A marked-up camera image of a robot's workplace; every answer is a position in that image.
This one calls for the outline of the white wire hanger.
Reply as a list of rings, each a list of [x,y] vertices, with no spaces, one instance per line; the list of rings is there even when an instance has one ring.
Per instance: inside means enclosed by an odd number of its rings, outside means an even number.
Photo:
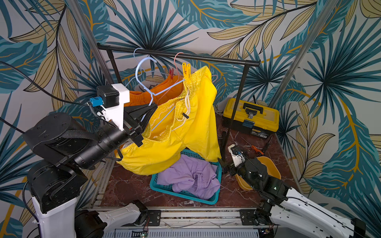
[[[156,66],[157,60],[155,60],[153,57],[151,57],[151,58],[152,58],[151,60],[146,60],[141,65],[141,68],[139,70],[139,80],[149,89],[148,92],[149,92],[149,94],[151,96],[151,101],[150,101],[149,105],[153,104],[153,96],[156,95],[156,94],[152,93],[150,90],[153,87],[161,84],[169,76],[169,71],[166,72],[166,69],[163,69],[161,66],[157,67]],[[149,70],[143,69],[142,66],[146,62],[153,63],[154,64],[154,69],[149,69]],[[170,86],[168,89],[172,88],[173,86],[175,86],[175,85],[177,85],[179,83],[176,83],[176,84]],[[143,89],[143,87],[139,83],[138,83],[138,87],[141,89],[141,91],[145,91]]]

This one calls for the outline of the purple shorts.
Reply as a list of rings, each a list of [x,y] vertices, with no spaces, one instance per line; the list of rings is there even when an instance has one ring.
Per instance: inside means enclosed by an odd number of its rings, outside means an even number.
[[[186,191],[208,200],[220,189],[217,166],[208,161],[182,154],[180,159],[157,176],[157,184],[171,186],[172,191]]]

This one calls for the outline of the yellow shorts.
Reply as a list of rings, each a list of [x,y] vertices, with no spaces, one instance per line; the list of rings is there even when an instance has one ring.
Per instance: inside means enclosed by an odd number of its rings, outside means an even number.
[[[143,144],[121,148],[124,169],[147,176],[176,163],[188,148],[209,162],[221,158],[214,100],[217,90],[204,66],[186,78],[181,93],[158,106],[143,135]]]

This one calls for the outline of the yellow clothespin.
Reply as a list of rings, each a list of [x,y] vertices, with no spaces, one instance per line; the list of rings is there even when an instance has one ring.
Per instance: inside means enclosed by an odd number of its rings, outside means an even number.
[[[189,63],[183,63],[183,80],[190,79],[191,77],[191,65]]]

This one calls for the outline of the pink wire hanger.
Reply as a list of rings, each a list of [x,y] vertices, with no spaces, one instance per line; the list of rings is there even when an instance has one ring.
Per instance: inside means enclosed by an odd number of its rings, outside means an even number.
[[[177,63],[177,56],[178,56],[178,55],[181,55],[181,54],[184,54],[184,52],[178,52],[178,53],[176,53],[176,55],[174,56],[174,65],[175,65],[175,69],[176,69],[176,72],[177,72],[177,76],[180,76],[179,68],[178,68],[178,63]]]

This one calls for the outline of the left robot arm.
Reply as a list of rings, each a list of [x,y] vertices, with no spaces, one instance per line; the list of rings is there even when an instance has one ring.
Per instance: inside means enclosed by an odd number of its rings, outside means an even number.
[[[148,209],[134,200],[106,212],[76,210],[81,187],[103,159],[111,159],[127,141],[143,144],[143,132],[157,106],[122,110],[122,126],[115,121],[89,132],[66,113],[52,113],[23,134],[32,152],[41,157],[27,174],[35,208],[33,215],[42,238],[100,238],[126,224],[145,226]]]

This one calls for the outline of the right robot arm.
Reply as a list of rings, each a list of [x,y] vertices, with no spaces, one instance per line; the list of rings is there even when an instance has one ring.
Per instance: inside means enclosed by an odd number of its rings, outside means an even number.
[[[309,238],[364,238],[366,224],[341,217],[309,200],[282,180],[270,176],[257,158],[233,155],[231,175],[241,177],[262,198],[256,209],[242,210],[243,225],[276,225]]]

